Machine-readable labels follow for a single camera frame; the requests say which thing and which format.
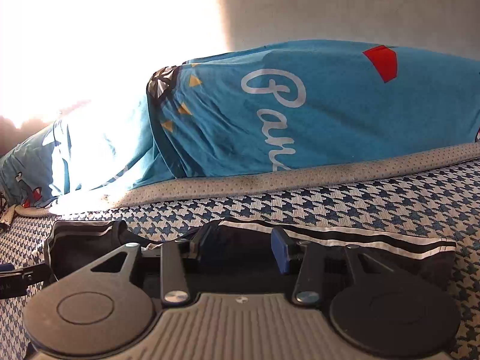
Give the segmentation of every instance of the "blue cloth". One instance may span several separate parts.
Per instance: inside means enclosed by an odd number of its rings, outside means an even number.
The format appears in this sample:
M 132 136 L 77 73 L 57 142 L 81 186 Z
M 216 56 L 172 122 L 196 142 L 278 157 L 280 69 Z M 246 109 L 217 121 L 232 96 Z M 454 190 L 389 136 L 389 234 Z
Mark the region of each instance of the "blue cloth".
M 58 196 L 115 182 L 125 191 L 154 167 L 146 95 L 75 110 L 0 159 L 9 204 L 44 207 Z
M 149 99 L 162 161 L 177 178 L 231 176 L 475 140 L 479 61 L 376 46 L 300 40 L 188 61 L 160 107 Z
M 378 160 L 474 142 L 480 127 L 480 62 L 435 52 L 300 40 L 170 71 L 161 101 L 77 110 L 1 158 L 9 204 Z

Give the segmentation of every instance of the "white wall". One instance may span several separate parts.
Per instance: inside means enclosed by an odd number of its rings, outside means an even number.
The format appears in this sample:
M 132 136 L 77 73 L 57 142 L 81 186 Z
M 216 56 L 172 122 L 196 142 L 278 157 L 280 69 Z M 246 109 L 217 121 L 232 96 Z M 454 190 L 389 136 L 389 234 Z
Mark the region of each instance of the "white wall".
M 324 38 L 480 59 L 480 0 L 221 1 L 232 49 Z

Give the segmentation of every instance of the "blue and white houndstooth pattern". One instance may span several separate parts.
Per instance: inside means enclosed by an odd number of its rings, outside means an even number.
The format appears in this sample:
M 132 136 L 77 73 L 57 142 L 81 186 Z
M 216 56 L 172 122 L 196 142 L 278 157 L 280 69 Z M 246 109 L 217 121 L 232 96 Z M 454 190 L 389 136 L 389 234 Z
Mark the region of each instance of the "blue and white houndstooth pattern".
M 173 239 L 189 227 L 243 216 L 290 224 L 345 226 L 423 237 L 458 245 L 448 289 L 462 311 L 452 356 L 480 357 L 480 160 L 417 175 L 364 183 L 233 198 L 192 199 L 41 219 L 16 218 L 0 235 L 0 261 L 16 266 L 42 260 L 43 240 L 57 219 L 125 219 L 150 239 Z M 29 296 L 39 289 L 30 289 Z M 0 357 L 21 359 L 27 339 L 21 311 L 28 297 L 0 300 Z

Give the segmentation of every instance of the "circular disc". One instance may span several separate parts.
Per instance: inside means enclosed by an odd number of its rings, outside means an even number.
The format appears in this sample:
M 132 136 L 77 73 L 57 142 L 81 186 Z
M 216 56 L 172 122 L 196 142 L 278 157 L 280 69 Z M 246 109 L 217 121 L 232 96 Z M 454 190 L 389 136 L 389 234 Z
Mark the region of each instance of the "circular disc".
M 333 299 L 330 318 L 351 344 L 387 357 L 422 357 L 442 350 L 460 314 L 440 289 L 412 277 L 371 274 Z
M 23 325 L 32 343 L 67 356 L 97 356 L 139 337 L 154 316 L 150 297 L 109 274 L 55 283 L 30 299 Z

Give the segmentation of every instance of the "dotted fabric trim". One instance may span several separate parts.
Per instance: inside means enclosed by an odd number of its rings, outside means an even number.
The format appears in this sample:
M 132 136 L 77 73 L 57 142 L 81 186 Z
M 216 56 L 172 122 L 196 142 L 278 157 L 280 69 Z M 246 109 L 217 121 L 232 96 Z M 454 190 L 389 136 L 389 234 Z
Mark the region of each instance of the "dotted fabric trim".
M 380 161 L 319 166 L 259 175 L 180 178 L 140 187 L 126 193 L 112 190 L 113 183 L 97 190 L 80 190 L 61 196 L 56 204 L 46 210 L 36 211 L 37 209 L 19 207 L 17 213 L 32 217 L 48 214 L 65 215 L 172 199 L 238 196 L 368 181 L 447 167 L 479 156 L 480 143 L 467 143 Z

